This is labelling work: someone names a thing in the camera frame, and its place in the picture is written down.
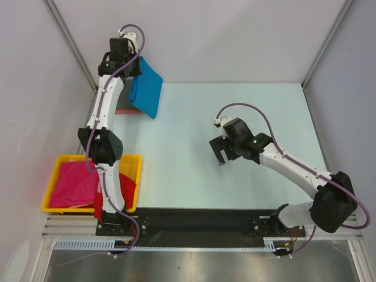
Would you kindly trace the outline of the blue t-shirt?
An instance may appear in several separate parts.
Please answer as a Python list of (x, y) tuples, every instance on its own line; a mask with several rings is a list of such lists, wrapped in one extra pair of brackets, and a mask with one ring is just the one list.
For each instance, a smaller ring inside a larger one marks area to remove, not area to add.
[(132, 106), (155, 119), (162, 92), (163, 78), (153, 70), (144, 57), (140, 58), (141, 75), (132, 81), (129, 102)]

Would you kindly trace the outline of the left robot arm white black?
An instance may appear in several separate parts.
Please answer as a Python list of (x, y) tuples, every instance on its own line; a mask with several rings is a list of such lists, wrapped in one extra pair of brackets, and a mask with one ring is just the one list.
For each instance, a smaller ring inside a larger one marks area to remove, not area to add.
[(98, 66), (99, 87), (92, 115), (87, 125), (78, 130), (78, 138), (85, 149), (89, 171), (99, 175), (102, 210), (96, 235), (122, 236), (131, 231), (133, 223), (127, 215), (120, 186), (123, 143), (113, 132), (113, 120), (126, 79), (141, 72), (135, 39), (111, 38), (109, 46)]

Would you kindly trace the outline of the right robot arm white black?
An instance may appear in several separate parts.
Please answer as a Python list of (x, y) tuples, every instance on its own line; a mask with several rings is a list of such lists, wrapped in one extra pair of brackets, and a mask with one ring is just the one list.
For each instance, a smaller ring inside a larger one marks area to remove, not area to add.
[(253, 135), (246, 129), (230, 130), (212, 139), (209, 145), (219, 165), (240, 157), (251, 160), (284, 176), (310, 197), (309, 202), (283, 204), (275, 211), (271, 229), (278, 236), (306, 224), (335, 233), (346, 226), (345, 221), (359, 206), (347, 174), (332, 174), (296, 160), (264, 133)]

